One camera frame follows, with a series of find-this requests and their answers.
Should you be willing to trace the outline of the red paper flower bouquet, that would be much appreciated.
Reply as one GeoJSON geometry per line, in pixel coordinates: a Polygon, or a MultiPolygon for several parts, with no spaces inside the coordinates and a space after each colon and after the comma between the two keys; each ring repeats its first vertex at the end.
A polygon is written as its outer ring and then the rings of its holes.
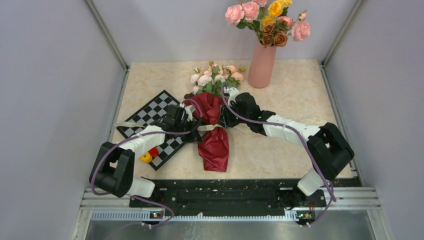
{"type": "Polygon", "coordinates": [[[221,90],[225,86],[239,87],[244,81],[244,71],[243,66],[219,65],[210,61],[207,70],[197,67],[189,78],[192,91],[184,98],[198,103],[202,112],[202,125],[198,130],[203,135],[197,150],[205,171],[227,171],[230,147],[224,123],[220,122],[221,107],[225,105],[221,90]]]}

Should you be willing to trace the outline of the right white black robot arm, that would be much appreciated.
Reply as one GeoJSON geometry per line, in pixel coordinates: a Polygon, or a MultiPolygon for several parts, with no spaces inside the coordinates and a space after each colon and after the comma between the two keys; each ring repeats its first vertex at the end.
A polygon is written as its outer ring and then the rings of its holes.
{"type": "Polygon", "coordinates": [[[220,97],[223,100],[220,120],[226,128],[245,124],[253,133],[304,147],[312,167],[293,192],[293,200],[299,206],[307,206],[321,187],[331,191],[330,184],[355,156],[339,128],[331,122],[311,125],[284,118],[260,109],[250,93],[239,92],[234,87],[223,88],[220,97]]]}

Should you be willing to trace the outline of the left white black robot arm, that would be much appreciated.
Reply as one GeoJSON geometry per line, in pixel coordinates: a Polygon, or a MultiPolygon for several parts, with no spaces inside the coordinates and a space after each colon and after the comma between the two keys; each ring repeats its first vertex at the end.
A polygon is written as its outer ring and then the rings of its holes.
{"type": "Polygon", "coordinates": [[[97,196],[113,195],[141,197],[149,207],[160,202],[156,184],[145,178],[135,177],[135,160],[150,150],[175,137],[198,137],[203,113],[198,103],[169,105],[165,114],[147,125],[141,132],[118,143],[103,143],[89,177],[91,191],[97,196]]]}

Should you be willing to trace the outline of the cream ribbon with gold lettering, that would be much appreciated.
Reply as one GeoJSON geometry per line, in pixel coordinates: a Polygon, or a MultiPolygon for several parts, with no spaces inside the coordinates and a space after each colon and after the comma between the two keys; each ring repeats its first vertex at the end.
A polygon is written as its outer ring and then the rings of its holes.
{"type": "MultiPolygon", "coordinates": [[[[298,123],[304,124],[304,125],[323,126],[328,121],[321,119],[321,118],[318,118],[318,117],[309,116],[309,117],[303,117],[303,118],[298,119],[298,120],[290,120],[290,122],[291,123],[298,122],[298,123]]],[[[129,122],[129,121],[116,123],[113,127],[114,128],[117,128],[117,127],[142,128],[142,129],[145,128],[145,126],[143,126],[141,124],[129,122]]],[[[211,131],[212,129],[215,129],[215,128],[223,128],[223,126],[220,125],[220,124],[215,124],[215,125],[207,124],[207,125],[199,126],[197,128],[197,130],[200,131],[200,132],[207,132],[207,131],[211,131]]],[[[238,131],[243,132],[243,133],[248,133],[250,131],[250,129],[246,125],[238,125],[238,126],[235,126],[233,129],[238,130],[238,131]]]]}

